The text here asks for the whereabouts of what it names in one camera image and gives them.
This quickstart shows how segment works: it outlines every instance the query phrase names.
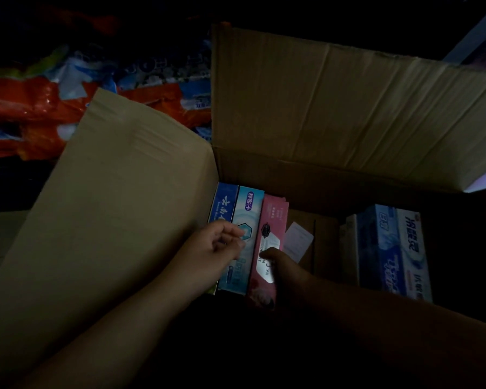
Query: pink toothpaste box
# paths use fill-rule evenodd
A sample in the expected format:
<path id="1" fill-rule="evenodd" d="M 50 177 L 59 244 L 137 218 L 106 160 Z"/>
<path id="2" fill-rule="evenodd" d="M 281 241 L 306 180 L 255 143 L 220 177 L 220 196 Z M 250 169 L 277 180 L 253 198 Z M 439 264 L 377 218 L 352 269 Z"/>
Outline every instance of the pink toothpaste box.
<path id="1" fill-rule="evenodd" d="M 282 250 L 287 218 L 288 202 L 286 199 L 265 194 L 247 295 L 257 306 L 268 310 L 275 308 L 277 288 L 271 263 L 260 258 L 259 253 L 270 247 Z"/>

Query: cardboard box flap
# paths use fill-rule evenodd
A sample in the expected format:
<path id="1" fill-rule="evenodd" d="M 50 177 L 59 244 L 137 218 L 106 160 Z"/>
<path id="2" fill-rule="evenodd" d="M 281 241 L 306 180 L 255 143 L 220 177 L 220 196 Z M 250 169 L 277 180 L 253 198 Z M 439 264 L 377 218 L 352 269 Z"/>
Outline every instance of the cardboard box flap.
<path id="1" fill-rule="evenodd" d="M 30 366 L 207 221 L 210 145 L 99 90 L 0 268 L 0 373 Z"/>
<path id="2" fill-rule="evenodd" d="M 486 71 L 216 26 L 213 145 L 464 190 L 486 172 Z"/>

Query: hand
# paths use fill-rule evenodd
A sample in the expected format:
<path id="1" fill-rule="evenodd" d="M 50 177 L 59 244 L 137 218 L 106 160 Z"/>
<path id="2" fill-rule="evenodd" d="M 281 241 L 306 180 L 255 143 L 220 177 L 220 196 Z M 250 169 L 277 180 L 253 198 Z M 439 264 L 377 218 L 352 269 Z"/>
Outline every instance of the hand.
<path id="1" fill-rule="evenodd" d="M 306 290 L 315 277 L 277 248 L 271 247 L 261 251 L 259 256 L 268 259 L 273 264 L 279 303 L 302 307 Z"/>
<path id="2" fill-rule="evenodd" d="M 239 257 L 245 247 L 241 240 L 244 233 L 225 220 L 207 224 L 189 237 L 159 277 L 174 281 L 179 292 L 193 300 L 213 286 L 229 262 Z"/>

